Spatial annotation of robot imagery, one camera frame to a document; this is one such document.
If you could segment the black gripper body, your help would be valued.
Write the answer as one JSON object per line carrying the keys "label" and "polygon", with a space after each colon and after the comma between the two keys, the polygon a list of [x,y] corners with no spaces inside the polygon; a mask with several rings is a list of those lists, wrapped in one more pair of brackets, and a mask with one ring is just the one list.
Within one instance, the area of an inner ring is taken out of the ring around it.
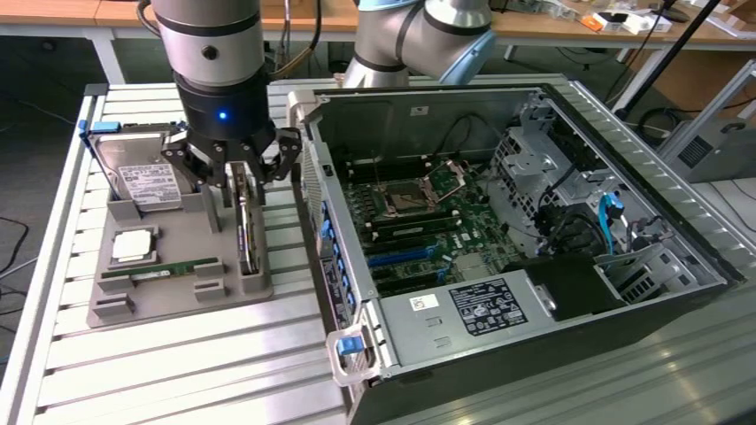
{"label": "black gripper body", "polygon": [[271,180],[273,167],[263,154],[273,143],[276,129],[269,117],[267,79],[253,77],[231,86],[203,86],[184,77],[175,79],[188,125],[188,141],[224,165],[243,161],[260,182]]}

